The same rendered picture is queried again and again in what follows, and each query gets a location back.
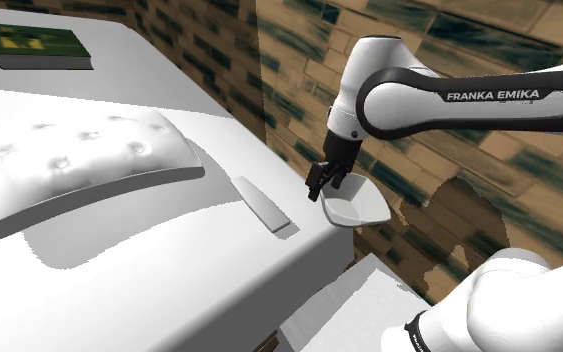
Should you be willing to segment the white bed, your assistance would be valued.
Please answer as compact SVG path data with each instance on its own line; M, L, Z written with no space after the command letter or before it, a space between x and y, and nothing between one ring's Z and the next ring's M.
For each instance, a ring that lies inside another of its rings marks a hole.
M153 107L223 171L290 219L269 231L242 201L178 215L211 196L161 185L0 240L0 352L252 352L352 261L300 175L142 36L115 22L0 9L0 23L67 28L89 71L0 68L0 123L127 116Z

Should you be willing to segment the flat white bar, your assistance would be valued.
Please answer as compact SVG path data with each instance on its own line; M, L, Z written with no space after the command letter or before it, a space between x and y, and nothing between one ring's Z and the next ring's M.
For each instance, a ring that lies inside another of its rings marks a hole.
M280 208L246 177L233 178L231 183L242 200L270 232L276 233L290 224L290 219Z

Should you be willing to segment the white angular bowl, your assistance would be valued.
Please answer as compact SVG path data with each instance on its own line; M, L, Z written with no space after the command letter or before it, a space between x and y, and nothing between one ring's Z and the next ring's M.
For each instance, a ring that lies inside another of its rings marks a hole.
M338 189L325 185L320 191L320 200L325 216L335 226L372 226L391 219L387 201L376 185L363 175L347 174Z

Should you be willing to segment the white tufted cushion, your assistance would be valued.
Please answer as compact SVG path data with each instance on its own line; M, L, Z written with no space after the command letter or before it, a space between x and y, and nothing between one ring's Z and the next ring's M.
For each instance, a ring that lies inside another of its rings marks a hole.
M156 110L0 124L0 239L132 191L203 177L183 133Z

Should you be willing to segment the green book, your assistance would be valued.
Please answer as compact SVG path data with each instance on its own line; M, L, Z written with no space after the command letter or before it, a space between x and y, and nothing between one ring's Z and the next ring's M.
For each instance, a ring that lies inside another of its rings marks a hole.
M72 30L0 24L4 70L92 70L91 54Z

